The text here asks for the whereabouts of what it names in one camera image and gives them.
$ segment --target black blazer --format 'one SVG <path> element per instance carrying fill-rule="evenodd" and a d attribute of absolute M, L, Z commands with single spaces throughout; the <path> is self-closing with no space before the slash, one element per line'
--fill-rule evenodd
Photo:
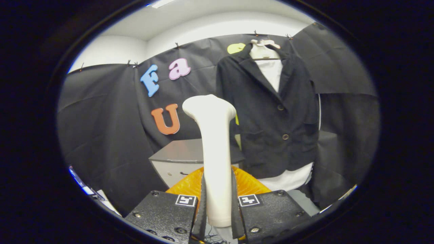
<path fill-rule="evenodd" d="M 259 70 L 249 52 L 252 44 L 222 58 L 217 64 L 217 96 L 237 110 L 246 158 L 243 167 L 256 178 L 268 178 L 296 170 L 315 159 L 318 141 L 318 103 L 303 61 L 271 45 L 283 69 L 277 93 Z"/>

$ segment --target blazer lapel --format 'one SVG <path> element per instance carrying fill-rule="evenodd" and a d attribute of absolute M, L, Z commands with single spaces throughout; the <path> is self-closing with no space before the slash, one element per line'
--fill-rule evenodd
<path fill-rule="evenodd" d="M 265 78 L 259 69 L 258 65 L 255 61 L 250 57 L 250 50 L 253 45 L 251 43 L 247 44 L 241 52 L 234 54 L 237 56 L 238 62 L 241 67 L 243 67 L 259 84 L 261 84 L 264 88 L 266 88 L 270 93 L 272 93 L 278 100 L 282 101 L 279 94 L 276 90 L 271 86 L 270 82 Z"/>
<path fill-rule="evenodd" d="M 291 77 L 293 70 L 294 70 L 294 65 L 291 62 L 291 59 L 289 57 L 286 57 L 284 59 L 282 59 L 282 73 L 280 74 L 280 82 L 279 82 L 279 95 L 280 97 L 285 97 L 286 92 L 287 92 L 287 86 L 289 83 L 289 78 Z"/>
<path fill-rule="evenodd" d="M 258 81 L 262 86 L 269 90 L 274 96 L 280 99 L 279 94 L 271 86 L 270 82 L 265 78 L 259 69 L 258 65 L 253 61 L 253 59 L 245 59 L 240 62 L 241 67 L 243 67 L 249 74 L 251 74 L 256 81 Z"/>

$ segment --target ceiling light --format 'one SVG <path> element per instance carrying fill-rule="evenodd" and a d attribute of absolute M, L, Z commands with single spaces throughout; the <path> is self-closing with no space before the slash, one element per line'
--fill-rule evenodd
<path fill-rule="evenodd" d="M 159 8 L 159 7 L 163 6 L 163 5 L 166 5 L 166 4 L 170 3 L 170 2 L 173 2 L 173 1 L 174 0 L 159 0 L 159 1 L 155 2 L 154 4 L 152 4 L 151 7 L 157 9 L 157 8 Z"/>

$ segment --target white wall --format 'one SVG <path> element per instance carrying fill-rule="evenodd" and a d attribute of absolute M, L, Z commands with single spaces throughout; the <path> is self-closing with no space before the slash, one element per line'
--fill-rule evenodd
<path fill-rule="evenodd" d="M 148 40 L 146 59 L 168 49 L 196 40 L 231 34 L 259 34 L 294 36 L 309 24 L 270 13 L 228 12 L 179 23 Z"/>
<path fill-rule="evenodd" d="M 141 63 L 147 59 L 146 41 L 128 36 L 99 36 L 77 57 L 69 72 L 107 63 Z"/>
<path fill-rule="evenodd" d="M 127 36 L 100 36 L 77 57 L 70 72 L 83 67 L 127 63 L 131 59 L 141 63 L 168 49 L 196 40 L 231 34 L 253 33 L 294 36 L 308 26 L 295 19 L 259 12 L 227 12 L 179 23 L 148 41 Z"/>

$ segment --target black metal plate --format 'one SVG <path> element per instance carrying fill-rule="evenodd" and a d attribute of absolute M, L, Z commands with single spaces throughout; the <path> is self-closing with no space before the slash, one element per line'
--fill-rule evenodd
<path fill-rule="evenodd" d="M 197 197 L 150 192 L 125 219 L 157 236 L 188 244 Z"/>
<path fill-rule="evenodd" d="M 248 244 L 272 242 L 310 219 L 286 191 L 255 196 L 238 198 Z"/>

